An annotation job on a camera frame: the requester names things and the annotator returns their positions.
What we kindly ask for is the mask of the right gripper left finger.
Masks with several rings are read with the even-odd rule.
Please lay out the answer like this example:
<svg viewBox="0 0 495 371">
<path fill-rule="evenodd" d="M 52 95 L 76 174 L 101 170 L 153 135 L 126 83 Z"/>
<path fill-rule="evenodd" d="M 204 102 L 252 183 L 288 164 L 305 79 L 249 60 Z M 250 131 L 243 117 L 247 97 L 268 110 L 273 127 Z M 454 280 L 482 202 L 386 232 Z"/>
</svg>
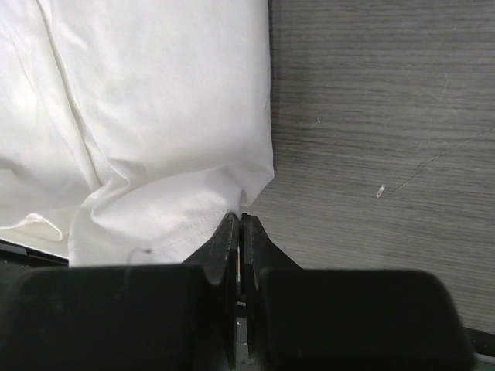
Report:
<svg viewBox="0 0 495 371">
<path fill-rule="evenodd" d="M 3 370 L 232 370 L 239 221 L 181 264 L 1 265 Z"/>
</svg>

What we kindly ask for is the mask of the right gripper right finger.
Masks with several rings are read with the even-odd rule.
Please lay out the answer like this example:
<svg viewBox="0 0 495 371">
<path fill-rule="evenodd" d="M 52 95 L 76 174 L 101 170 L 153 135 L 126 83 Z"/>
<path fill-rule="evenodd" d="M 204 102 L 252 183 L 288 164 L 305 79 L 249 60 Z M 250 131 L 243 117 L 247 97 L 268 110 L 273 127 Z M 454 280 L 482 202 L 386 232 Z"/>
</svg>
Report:
<svg viewBox="0 0 495 371">
<path fill-rule="evenodd" d="M 241 220 L 247 344 L 261 370 L 473 370 L 444 284 L 417 270 L 304 269 Z"/>
</svg>

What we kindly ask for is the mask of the white floral print t-shirt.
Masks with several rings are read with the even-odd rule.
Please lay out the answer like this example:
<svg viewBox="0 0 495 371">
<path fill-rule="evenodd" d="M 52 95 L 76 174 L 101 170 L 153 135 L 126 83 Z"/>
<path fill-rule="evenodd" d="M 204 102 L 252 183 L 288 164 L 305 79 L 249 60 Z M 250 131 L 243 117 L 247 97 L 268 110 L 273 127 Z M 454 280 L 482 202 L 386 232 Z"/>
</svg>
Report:
<svg viewBox="0 0 495 371">
<path fill-rule="evenodd" d="M 266 1 L 3 1 L 1 238 L 185 260 L 273 179 Z"/>
</svg>

